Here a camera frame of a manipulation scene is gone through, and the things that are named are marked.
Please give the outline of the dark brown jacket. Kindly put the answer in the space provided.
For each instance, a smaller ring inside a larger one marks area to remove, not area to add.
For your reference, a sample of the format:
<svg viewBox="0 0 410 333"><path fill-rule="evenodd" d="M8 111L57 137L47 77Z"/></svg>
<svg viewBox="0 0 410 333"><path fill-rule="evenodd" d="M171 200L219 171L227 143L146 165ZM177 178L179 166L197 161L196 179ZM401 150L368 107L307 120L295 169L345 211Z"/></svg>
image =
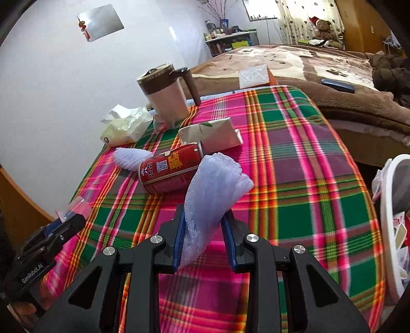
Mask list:
<svg viewBox="0 0 410 333"><path fill-rule="evenodd" d="M391 54L374 54L370 56L373 68L373 84L379 91L389 91L394 100L405 108L409 108L410 68L409 58Z"/></svg>

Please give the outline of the plaid pink green tablecloth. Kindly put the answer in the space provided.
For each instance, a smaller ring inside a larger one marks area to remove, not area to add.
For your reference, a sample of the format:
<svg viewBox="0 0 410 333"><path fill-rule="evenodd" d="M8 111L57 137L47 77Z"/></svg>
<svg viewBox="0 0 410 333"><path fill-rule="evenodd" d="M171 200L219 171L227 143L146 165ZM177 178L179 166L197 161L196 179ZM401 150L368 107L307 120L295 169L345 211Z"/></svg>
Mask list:
<svg viewBox="0 0 410 333"><path fill-rule="evenodd" d="M380 325L386 293L382 237L365 182L348 149L314 102L288 86L204 101L185 126L230 118L243 143L227 151L254 188L234 216L270 243L302 244L367 320ZM103 148L76 190L92 206L86 227L65 244L45 285L59 296L106 246L130 248L155 234L185 196L147 194L136 173L115 166ZM198 260L160 277L163 332L242 332L249 278L229 267L217 232Z"/></svg>

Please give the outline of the cluttered white shelf table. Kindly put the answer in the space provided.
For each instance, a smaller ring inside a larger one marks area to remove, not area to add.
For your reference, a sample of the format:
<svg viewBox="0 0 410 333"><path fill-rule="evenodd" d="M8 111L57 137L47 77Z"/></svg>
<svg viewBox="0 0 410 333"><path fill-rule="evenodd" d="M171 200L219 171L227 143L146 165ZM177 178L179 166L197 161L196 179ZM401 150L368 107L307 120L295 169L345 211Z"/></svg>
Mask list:
<svg viewBox="0 0 410 333"><path fill-rule="evenodd" d="M212 57L241 47L259 45L259 37L255 29L242 30L238 26L216 28L216 25L209 20L206 21L206 25L209 32L204 34L204 39Z"/></svg>

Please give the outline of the small clear plastic bag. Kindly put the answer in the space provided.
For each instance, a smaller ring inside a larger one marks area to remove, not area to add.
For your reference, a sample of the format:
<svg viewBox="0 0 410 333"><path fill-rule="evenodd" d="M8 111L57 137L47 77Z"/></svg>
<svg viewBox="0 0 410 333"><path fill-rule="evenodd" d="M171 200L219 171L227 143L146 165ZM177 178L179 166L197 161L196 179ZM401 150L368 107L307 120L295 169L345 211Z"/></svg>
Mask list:
<svg viewBox="0 0 410 333"><path fill-rule="evenodd" d="M56 213L60 221L64 223L75 214L80 214L87 219L90 216L91 211L92 208L89 203L83 197L77 196L66 208L56 211Z"/></svg>

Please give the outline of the red soda can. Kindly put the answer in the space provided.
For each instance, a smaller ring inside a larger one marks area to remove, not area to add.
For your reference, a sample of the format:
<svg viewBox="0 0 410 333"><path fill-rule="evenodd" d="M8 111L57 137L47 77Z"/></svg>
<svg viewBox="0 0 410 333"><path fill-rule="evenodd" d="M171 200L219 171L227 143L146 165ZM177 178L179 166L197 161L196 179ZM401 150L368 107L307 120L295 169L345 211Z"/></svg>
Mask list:
<svg viewBox="0 0 410 333"><path fill-rule="evenodd" d="M155 155L144 161L138 170L144 190L153 195L188 188L204 152L200 142L186 144Z"/></svg>

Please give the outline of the silver wall plaque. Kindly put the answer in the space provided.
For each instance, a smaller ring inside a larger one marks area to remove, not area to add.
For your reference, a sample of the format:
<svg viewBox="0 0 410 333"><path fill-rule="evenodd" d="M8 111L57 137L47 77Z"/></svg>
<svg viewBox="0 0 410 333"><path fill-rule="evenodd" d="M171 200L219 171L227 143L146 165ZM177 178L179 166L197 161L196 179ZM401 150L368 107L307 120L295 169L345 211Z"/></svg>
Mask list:
<svg viewBox="0 0 410 333"><path fill-rule="evenodd" d="M112 4L80 13L77 19L78 27L88 42L93 42L124 28Z"/></svg>

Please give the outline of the brown beige travel mug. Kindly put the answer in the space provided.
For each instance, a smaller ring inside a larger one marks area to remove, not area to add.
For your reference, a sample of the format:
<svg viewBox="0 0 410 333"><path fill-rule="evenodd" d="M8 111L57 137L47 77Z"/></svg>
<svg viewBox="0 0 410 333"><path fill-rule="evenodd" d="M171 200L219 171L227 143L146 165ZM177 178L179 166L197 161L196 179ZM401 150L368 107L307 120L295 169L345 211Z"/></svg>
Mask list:
<svg viewBox="0 0 410 333"><path fill-rule="evenodd" d="M189 116L189 107L179 82L180 78L185 82L194 104L197 107L201 106L199 92L187 67L175 69L173 64L165 63L149 69L137 78L137 83L156 111L157 118L167 128L174 128Z"/></svg>

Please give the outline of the small white foam net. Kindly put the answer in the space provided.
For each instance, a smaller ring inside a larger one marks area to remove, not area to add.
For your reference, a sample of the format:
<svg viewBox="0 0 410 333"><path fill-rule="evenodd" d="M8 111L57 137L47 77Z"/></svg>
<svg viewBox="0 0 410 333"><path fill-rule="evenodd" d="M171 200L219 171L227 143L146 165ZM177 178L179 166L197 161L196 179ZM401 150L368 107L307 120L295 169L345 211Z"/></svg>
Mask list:
<svg viewBox="0 0 410 333"><path fill-rule="evenodd" d="M144 149L117 148L113 154L115 164L127 171L138 171L140 165L153 157L151 151Z"/></svg>

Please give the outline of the orange wooden wardrobe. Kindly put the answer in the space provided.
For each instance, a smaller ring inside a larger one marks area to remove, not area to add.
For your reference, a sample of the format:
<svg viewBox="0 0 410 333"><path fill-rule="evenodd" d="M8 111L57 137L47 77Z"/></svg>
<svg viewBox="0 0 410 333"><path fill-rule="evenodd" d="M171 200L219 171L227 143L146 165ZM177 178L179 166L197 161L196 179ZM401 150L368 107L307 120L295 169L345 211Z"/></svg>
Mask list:
<svg viewBox="0 0 410 333"><path fill-rule="evenodd" d="M384 49L383 41L391 35L380 14L365 0L336 1L345 32L348 51L377 53Z"/></svg>

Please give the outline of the brown patterned bed blanket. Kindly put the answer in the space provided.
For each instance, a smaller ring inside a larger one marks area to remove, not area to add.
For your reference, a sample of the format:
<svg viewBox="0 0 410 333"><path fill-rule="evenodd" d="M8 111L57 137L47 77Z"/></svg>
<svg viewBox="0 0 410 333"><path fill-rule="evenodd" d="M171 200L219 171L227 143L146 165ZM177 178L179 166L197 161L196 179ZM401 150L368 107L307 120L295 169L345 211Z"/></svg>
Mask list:
<svg viewBox="0 0 410 333"><path fill-rule="evenodd" d="M363 123L409 134L409 108L389 91L373 85L368 54L302 45L249 46L234 49L191 68L202 96L239 88L239 71L267 65L279 85L302 90L330 119ZM321 84L323 78L345 82L355 93Z"/></svg>

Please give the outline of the white foam fruit net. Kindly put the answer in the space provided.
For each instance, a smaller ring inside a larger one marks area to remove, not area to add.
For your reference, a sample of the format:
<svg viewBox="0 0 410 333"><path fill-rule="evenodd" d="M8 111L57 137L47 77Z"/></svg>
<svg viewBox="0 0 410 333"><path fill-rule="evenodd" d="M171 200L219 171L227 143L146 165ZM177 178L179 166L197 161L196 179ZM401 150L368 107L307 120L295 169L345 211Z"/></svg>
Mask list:
<svg viewBox="0 0 410 333"><path fill-rule="evenodd" d="M186 232L181 267L198 259L211 243L224 214L254 187L242 167L223 153L205 155L186 192Z"/></svg>

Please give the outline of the dotted cream curtain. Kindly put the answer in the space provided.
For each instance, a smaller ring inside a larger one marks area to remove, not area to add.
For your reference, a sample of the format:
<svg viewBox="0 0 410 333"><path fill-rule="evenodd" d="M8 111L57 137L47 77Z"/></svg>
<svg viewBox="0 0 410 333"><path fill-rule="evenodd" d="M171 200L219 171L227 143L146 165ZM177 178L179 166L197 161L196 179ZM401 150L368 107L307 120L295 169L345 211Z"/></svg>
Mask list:
<svg viewBox="0 0 410 333"><path fill-rule="evenodd" d="M283 44L297 44L299 40L314 38L317 28L311 19L315 17L330 22L331 32L338 37L345 32L335 1L278 0L275 4L279 10L278 25Z"/></svg>

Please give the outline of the white orange box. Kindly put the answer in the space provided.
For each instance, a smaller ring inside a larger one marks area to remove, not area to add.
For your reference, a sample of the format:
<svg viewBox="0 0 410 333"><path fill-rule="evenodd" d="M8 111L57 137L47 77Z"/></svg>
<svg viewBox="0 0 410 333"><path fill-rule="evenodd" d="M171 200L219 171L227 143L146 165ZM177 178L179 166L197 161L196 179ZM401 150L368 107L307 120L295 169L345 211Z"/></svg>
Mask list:
<svg viewBox="0 0 410 333"><path fill-rule="evenodd" d="M277 79L273 76L267 65L248 67L239 71L238 75L240 89L278 84Z"/></svg>

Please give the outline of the dark blue glasses case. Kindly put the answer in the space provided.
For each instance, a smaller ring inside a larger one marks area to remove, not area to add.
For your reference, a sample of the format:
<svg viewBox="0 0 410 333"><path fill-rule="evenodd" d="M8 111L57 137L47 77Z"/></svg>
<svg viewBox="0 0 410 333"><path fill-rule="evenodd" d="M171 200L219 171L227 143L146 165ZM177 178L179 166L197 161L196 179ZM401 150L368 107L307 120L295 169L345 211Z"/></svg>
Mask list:
<svg viewBox="0 0 410 333"><path fill-rule="evenodd" d="M326 87L330 87L332 89L335 89L337 91L346 92L346 93L350 93L350 94L355 93L355 87L353 85L349 85L345 82L340 82L340 81L337 81L337 80L331 80L331 79L323 78L321 80L321 84L326 86Z"/></svg>

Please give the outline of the brown teddy bear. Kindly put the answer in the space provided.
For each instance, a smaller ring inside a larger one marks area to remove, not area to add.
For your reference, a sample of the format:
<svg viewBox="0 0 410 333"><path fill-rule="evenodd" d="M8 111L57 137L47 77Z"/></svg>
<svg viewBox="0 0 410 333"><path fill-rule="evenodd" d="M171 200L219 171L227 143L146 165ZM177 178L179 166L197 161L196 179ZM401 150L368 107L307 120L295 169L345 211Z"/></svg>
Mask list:
<svg viewBox="0 0 410 333"><path fill-rule="evenodd" d="M331 47L334 49L343 50L344 46L339 40L339 35L335 32L329 21L318 19L317 17L309 18L315 27L315 35L312 40L318 41L318 46Z"/></svg>

